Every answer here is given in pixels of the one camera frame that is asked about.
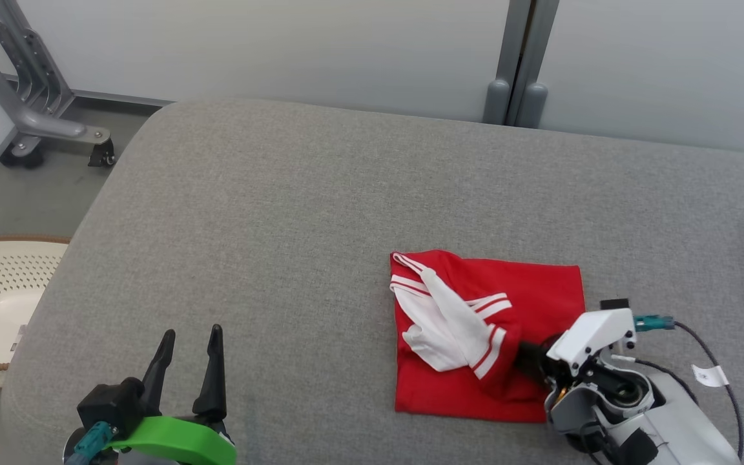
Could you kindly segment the red basketball jersey white sleeves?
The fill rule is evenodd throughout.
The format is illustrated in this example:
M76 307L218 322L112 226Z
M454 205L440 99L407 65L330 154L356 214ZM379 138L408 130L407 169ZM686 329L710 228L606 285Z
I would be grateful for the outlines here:
M578 267L392 253L401 413L543 423L549 389L534 349L584 312Z

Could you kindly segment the grey partition post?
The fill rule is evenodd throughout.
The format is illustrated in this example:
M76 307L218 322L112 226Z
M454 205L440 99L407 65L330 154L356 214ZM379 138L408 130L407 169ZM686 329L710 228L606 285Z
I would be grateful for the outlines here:
M505 124L534 3L535 0L509 0L497 70L494 80L488 83L482 123Z
M532 20L511 101L513 126L539 127L548 96L548 88L539 82L539 73L559 4L560 0L535 0L532 6Z

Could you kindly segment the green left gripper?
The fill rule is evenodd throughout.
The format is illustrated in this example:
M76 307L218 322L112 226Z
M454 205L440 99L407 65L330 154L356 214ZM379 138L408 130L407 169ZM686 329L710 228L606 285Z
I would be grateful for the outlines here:
M106 449L119 451L130 448L148 456L186 465L236 465L236 448L221 433L201 424L160 416L163 380L172 361L175 340L175 330L166 330L142 379L144 391L141 405L144 415L150 417L143 418L126 439L113 439ZM207 356L209 362L203 385L192 412L205 420L224 420L227 416L227 392L223 329L220 324L212 325Z

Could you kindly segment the grey metal wheeled stand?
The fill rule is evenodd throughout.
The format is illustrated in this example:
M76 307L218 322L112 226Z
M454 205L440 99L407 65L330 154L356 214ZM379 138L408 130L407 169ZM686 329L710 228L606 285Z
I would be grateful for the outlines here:
M0 163L39 167L45 160L39 144L53 139L91 145L88 166L112 167L116 151L110 130L62 117L75 94L17 0L0 0L0 47L16 72L9 80L0 71L0 108L15 128Z

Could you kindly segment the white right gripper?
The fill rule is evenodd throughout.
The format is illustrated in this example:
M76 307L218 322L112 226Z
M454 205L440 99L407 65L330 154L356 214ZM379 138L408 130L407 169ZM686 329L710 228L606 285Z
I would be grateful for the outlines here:
M582 366L599 351L612 345L624 347L637 342L631 309L595 310L582 314L556 339L539 344L520 341L515 356L517 371L542 388L563 388L570 373L579 374Z

